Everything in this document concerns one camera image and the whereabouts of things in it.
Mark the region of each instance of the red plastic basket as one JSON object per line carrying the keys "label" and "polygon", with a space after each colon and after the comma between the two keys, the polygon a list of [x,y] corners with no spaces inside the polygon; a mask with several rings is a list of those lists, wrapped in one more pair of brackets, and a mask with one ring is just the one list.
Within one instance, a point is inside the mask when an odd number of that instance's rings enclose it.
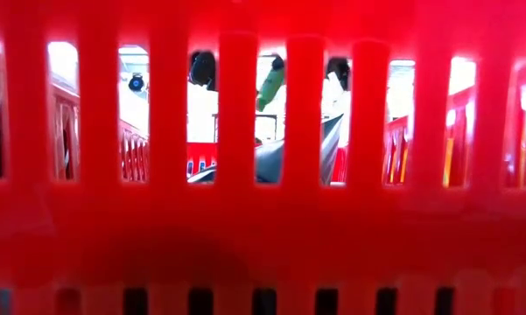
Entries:
{"label": "red plastic basket", "polygon": [[[526,189],[502,188],[509,77],[526,56],[526,0],[0,0],[7,73],[7,176],[0,180],[0,287],[19,314],[56,312],[74,287],[88,314],[120,314],[123,288],[150,313],[184,315],[191,287],[216,314],[250,312],[277,290],[280,314],[310,314],[339,290],[339,314],[371,314],[378,288],[396,313],[431,313],[439,286],[455,314],[526,314]],[[46,41],[80,55],[81,179],[52,180]],[[122,183],[117,47],[151,56],[149,181]],[[257,50],[285,43],[282,184],[253,180]],[[219,51],[218,178],[186,184],[187,53]],[[346,187],[319,186],[324,51],[354,60]],[[479,62],[470,175],[442,186],[450,61]],[[404,185],[382,184],[389,60],[416,60],[414,138]]]}

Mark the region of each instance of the red plastic crate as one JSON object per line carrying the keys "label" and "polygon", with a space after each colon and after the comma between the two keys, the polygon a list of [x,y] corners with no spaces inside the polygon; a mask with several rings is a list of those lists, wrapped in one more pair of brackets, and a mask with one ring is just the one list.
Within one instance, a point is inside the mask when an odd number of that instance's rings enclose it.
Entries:
{"label": "red plastic crate", "polygon": [[[311,313],[319,287],[339,289],[339,314],[371,314],[377,288],[395,286],[405,315],[431,312],[435,290],[450,285],[456,314],[526,314],[526,189],[502,189],[501,169],[509,77],[526,56],[526,0],[0,0],[0,39],[8,88],[0,287],[13,288],[15,313],[53,313],[55,291],[75,287],[85,313],[119,314],[123,287],[145,286],[152,314],[184,315],[188,290],[207,286],[220,315],[250,312],[255,287],[277,289],[280,314]],[[78,182],[52,180],[48,40],[79,50]],[[254,129],[257,49],[283,42],[284,178],[261,187],[253,132],[237,130]],[[121,43],[142,43],[151,56],[146,184],[123,184],[116,163]],[[183,170],[187,52],[196,47],[219,51],[214,186],[187,185]],[[325,50],[355,64],[339,189],[318,181]],[[445,189],[455,54],[479,62],[477,118],[468,185]],[[402,57],[417,62],[414,138],[405,185],[389,189],[385,86],[389,60]]]}

